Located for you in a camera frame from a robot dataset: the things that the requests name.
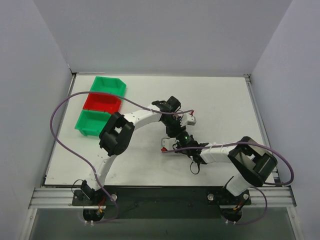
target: black wire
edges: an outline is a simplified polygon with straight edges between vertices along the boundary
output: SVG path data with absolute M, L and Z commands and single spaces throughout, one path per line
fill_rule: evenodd
M 72 186 L 71 186 L 71 192 L 72 192 L 73 194 L 75 194 L 75 192 L 73 191 L 72 188 L 75 186 L 75 184 L 76 184 L 78 181 L 82 181 L 82 182 L 83 182 L 82 179 L 77 179 L 77 180 L 74 181 L 74 183 L 73 183 Z
M 194 163 L 194 161 L 192 161 L 191 164 L 190 164 L 190 172 L 191 172 L 193 175 L 197 175 L 197 174 L 200 172 L 200 164 L 197 164 L 197 166 L 198 166 L 198 172 L 194 173 L 194 172 L 192 171 L 192 169 L 191 169 L 191 166 L 192 166 L 193 163 Z

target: bolt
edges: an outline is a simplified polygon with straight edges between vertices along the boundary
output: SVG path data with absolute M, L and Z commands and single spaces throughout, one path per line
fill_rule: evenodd
M 208 200 L 213 201 L 214 200 L 214 195 L 212 193 L 208 194 Z
M 115 194 L 111 194 L 111 197 L 112 197 L 112 199 L 113 199 L 114 201 L 116 201 L 116 200 L 117 200 L 117 198 L 118 198 L 118 196 L 117 196 L 117 195 L 115 195 Z

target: table surface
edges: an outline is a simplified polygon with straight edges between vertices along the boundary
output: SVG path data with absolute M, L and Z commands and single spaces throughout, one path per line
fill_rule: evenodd
M 89 91 L 95 77 L 77 75 L 72 93 Z M 242 77 L 110 77 L 125 82 L 125 97 L 143 106 L 175 96 L 181 102 L 182 110 L 194 109 L 197 123 L 195 126 L 187 126 L 187 131 L 199 143 L 226 144 L 249 136 L 263 144 L 247 84 Z M 87 96 L 78 95 L 69 100 L 58 137 L 68 147 L 96 164 L 107 156 L 107 152 L 99 147 L 99 138 L 83 136 L 75 129 Z M 120 107 L 120 113 L 123 114 L 136 110 L 136 106 L 125 101 Z M 238 173 L 232 163 L 219 162 L 201 165 L 200 173 L 193 175 L 188 157 L 161 153 L 161 138 L 165 137 L 166 129 L 161 122 L 151 123 L 135 131 L 128 149 L 114 161 L 105 185 L 222 186 Z M 90 171 L 84 161 L 55 144 L 45 185 L 70 186 L 77 179 L 87 178 Z M 272 176 L 267 181 L 274 183 Z

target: gray panel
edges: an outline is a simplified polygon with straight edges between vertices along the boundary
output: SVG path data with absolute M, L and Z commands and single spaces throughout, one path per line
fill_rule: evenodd
M 51 112 L 71 73 L 32 0 L 0 7 L 0 239 L 18 239 L 53 146 Z
M 245 209 L 243 220 L 256 218 L 263 209 Z M 285 208 L 269 209 L 265 218 L 251 225 L 225 224 L 222 219 L 132 219 L 85 225 L 82 211 L 39 209 L 31 240 L 102 239 L 295 239 Z
M 73 72 L 253 71 L 291 0 L 34 0 Z
M 295 171 L 292 184 L 305 239 L 320 239 L 320 1 L 294 0 L 252 74 L 271 146 Z M 283 181 L 289 171 L 280 165 Z

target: white wall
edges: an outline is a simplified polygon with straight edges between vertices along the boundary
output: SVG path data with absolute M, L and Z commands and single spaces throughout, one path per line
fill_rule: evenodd
M 17 239 L 53 145 L 51 112 L 71 72 L 32 0 L 0 7 L 0 239 Z
M 73 72 L 253 71 L 292 0 L 34 0 Z
M 319 9 L 319 0 L 293 0 L 252 73 L 270 143 L 295 170 L 292 188 L 307 240 L 320 239 Z

